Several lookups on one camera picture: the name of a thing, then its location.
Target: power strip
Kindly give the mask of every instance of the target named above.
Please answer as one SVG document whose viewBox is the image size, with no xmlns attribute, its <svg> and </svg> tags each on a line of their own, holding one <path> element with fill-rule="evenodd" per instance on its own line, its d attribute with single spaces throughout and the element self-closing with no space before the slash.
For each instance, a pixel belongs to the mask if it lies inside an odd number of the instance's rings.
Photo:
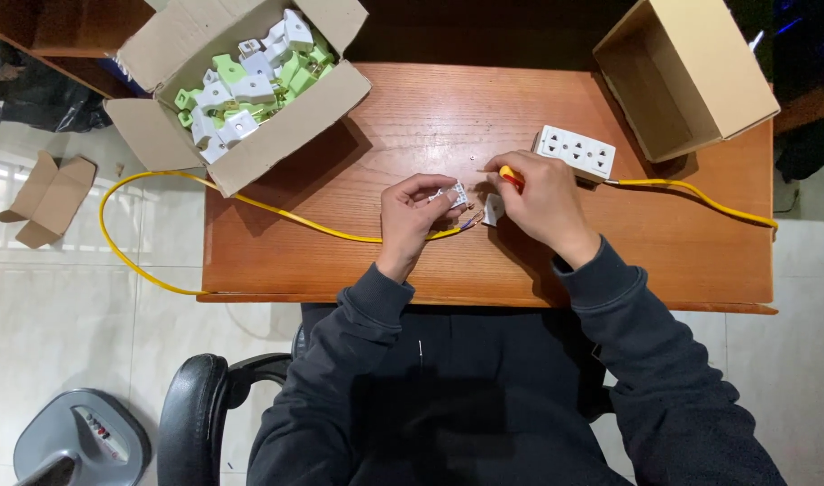
<svg viewBox="0 0 824 486">
<path fill-rule="evenodd" d="M 574 174 L 591 182 L 610 178 L 616 147 L 572 131 L 545 125 L 535 140 L 535 153 L 560 158 L 574 169 Z"/>
</svg>

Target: yellow cable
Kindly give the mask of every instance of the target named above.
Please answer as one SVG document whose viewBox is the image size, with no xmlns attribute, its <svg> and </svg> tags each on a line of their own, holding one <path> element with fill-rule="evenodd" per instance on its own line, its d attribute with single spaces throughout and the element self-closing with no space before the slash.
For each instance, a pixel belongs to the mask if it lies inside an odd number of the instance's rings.
<svg viewBox="0 0 824 486">
<path fill-rule="evenodd" d="M 716 203 L 709 196 L 705 195 L 702 191 L 697 189 L 694 185 L 689 184 L 687 182 L 681 181 L 670 181 L 668 179 L 622 179 L 618 181 L 606 181 L 608 184 L 613 186 L 651 186 L 656 184 L 667 184 L 671 186 L 679 186 L 681 188 L 685 188 L 697 194 L 700 199 L 703 200 L 704 203 L 708 204 L 709 206 L 718 209 L 721 213 L 730 216 L 736 216 L 737 218 L 742 218 L 743 220 L 754 221 L 760 223 L 765 226 L 769 226 L 772 228 L 772 241 L 774 241 L 775 235 L 778 232 L 778 223 L 776 223 L 773 219 L 764 218 L 763 216 L 752 215 L 750 213 L 744 213 L 742 211 L 738 211 L 737 209 L 732 209 L 727 206 L 723 206 L 721 204 Z"/>
<path fill-rule="evenodd" d="M 130 268 L 133 269 L 133 271 L 135 271 L 136 273 L 138 273 L 139 275 L 141 275 L 145 279 L 148 279 L 152 284 L 158 285 L 159 287 L 162 287 L 162 288 L 164 288 L 168 291 L 172 291 L 174 293 L 180 293 L 180 294 L 184 294 L 184 295 L 213 294 L 212 292 L 205 292 L 205 291 L 186 291 L 184 289 L 179 289 L 178 287 L 175 287 L 173 285 L 169 285 L 168 283 L 157 279 L 156 277 L 149 274 L 147 271 L 142 270 L 141 267 L 139 267 L 137 264 L 133 263 L 133 260 L 128 259 L 126 257 L 126 255 L 117 247 L 117 245 L 115 245 L 115 242 L 112 241 L 112 238 L 108 235 L 108 231 L 106 230 L 106 222 L 104 221 L 103 216 L 104 216 L 104 209 L 106 207 L 106 201 L 108 200 L 109 196 L 114 194 L 116 190 L 121 188 L 121 186 L 124 186 L 129 182 L 136 181 L 136 180 L 141 179 L 143 177 L 153 177 L 153 176 L 181 176 L 181 177 L 186 177 L 187 179 L 190 179 L 190 180 L 193 180 L 193 181 L 196 181 L 196 182 L 201 182 L 202 184 L 208 186 L 209 188 L 219 190 L 219 189 L 216 188 L 216 185 L 213 182 L 206 181 L 206 180 L 202 179 L 201 177 L 198 177 L 198 176 L 192 175 L 192 174 L 187 174 L 186 172 L 181 172 L 181 171 L 142 172 L 140 174 L 131 175 L 131 176 L 125 178 L 125 179 L 122 179 L 121 181 L 115 183 L 114 186 L 109 188 L 109 190 L 104 194 L 103 199 L 100 201 L 100 230 L 103 231 L 103 237 L 106 239 L 106 243 L 108 243 L 108 246 L 110 248 L 112 248 L 112 251 L 115 252 L 116 255 L 118 255 L 118 258 L 120 258 L 126 264 L 126 266 L 129 266 Z M 269 205 L 267 205 L 263 202 L 254 201 L 254 200 L 252 200 L 252 199 L 250 199 L 246 196 L 240 195 L 240 194 L 236 194 L 234 196 L 234 198 L 239 199 L 241 201 L 244 201 L 247 204 L 252 204 L 253 206 L 261 207 L 262 209 L 267 209 L 268 211 L 272 211 L 272 212 L 274 212 L 274 213 L 276 213 L 280 216 L 284 216 L 284 217 L 286 217 L 286 218 L 288 218 L 292 221 L 297 221 L 298 223 L 301 223 L 302 225 L 306 225 L 306 226 L 309 226 L 313 229 L 317 229 L 317 230 L 321 231 L 322 233 L 329 234 L 331 236 L 336 236 L 338 238 L 343 238 L 343 239 L 351 239 L 352 241 L 361 241 L 363 243 L 382 243 L 381 238 L 373 238 L 373 237 L 370 237 L 370 236 L 355 236 L 353 234 L 346 234 L 346 233 L 331 229 L 330 227 L 322 226 L 318 223 L 314 223 L 310 220 L 306 220 L 306 219 L 304 219 L 300 216 L 293 215 L 292 213 L 289 213 L 288 211 L 280 209 L 278 207 L 269 206 Z M 452 228 L 452 229 L 449 229 L 449 230 L 446 230 L 446 231 L 441 231 L 437 234 L 431 234 L 427 237 L 427 239 L 428 240 L 440 239 L 440 238 L 444 238 L 446 236 L 451 236 L 452 234 L 457 234 L 460 231 L 462 231 L 462 229 L 460 229 L 459 227 L 455 227 L 455 228 Z"/>
</svg>

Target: sweater sleeve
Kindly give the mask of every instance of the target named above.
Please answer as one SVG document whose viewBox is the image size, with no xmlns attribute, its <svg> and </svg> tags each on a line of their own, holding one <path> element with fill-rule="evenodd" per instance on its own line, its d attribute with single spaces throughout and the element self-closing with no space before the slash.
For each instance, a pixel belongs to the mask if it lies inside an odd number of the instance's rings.
<svg viewBox="0 0 824 486">
<path fill-rule="evenodd" d="M 625 450 L 643 484 L 784 484 L 754 438 L 738 392 L 606 239 L 571 270 L 554 260 L 585 334 L 618 379 L 611 398 Z"/>
<path fill-rule="evenodd" d="M 345 484 L 352 473 L 351 389 L 378 366 L 400 334 L 414 288 L 371 265 L 318 322 L 309 348 L 288 369 L 286 385 L 261 417 L 247 484 Z"/>
</svg>

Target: white tile floor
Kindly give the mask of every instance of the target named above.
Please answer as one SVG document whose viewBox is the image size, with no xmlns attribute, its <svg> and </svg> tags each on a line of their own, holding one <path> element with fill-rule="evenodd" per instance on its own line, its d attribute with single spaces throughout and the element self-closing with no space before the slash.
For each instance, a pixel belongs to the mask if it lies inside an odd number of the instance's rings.
<svg viewBox="0 0 824 486">
<path fill-rule="evenodd" d="M 123 266 L 100 235 L 98 204 L 117 172 L 144 168 L 114 128 L 71 135 L 0 126 L 0 211 L 26 179 L 38 149 L 55 156 L 82 153 L 99 172 L 71 228 L 53 246 L 24 248 L 14 240 L 18 225 L 0 223 L 0 486 L 15 482 L 19 433 L 58 393 L 73 387 L 111 392 L 154 438 L 169 381 L 184 359 L 212 352 L 235 361 L 286 351 L 300 319 L 296 305 L 197 304 Z M 791 217 L 804 220 L 782 221 L 774 245 L 774 306 L 781 313 L 677 317 L 740 390 L 740 404 L 755 415 L 756 435 L 785 478 L 824 485 L 824 170 L 801 190 L 800 213 Z M 135 182 L 109 202 L 106 221 L 131 259 L 172 284 L 199 288 L 198 184 Z M 273 384 L 259 386 L 230 413 L 224 484 L 244 484 L 249 445 L 276 391 Z M 593 428 L 613 469 L 632 477 L 615 418 L 604 416 Z M 142 484 L 155 483 L 152 466 Z"/>
</svg>

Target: person's left hand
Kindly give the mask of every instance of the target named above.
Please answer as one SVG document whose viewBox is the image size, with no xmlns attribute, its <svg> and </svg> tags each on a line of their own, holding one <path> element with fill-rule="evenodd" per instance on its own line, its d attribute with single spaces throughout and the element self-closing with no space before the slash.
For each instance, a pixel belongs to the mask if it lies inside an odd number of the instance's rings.
<svg viewBox="0 0 824 486">
<path fill-rule="evenodd" d="M 403 283 L 418 263 L 430 226 L 441 218 L 456 218 L 465 208 L 451 209 L 457 191 L 449 190 L 432 201 L 439 188 L 457 179 L 439 174 L 415 174 L 382 193 L 382 251 L 375 266 L 389 279 Z"/>
</svg>

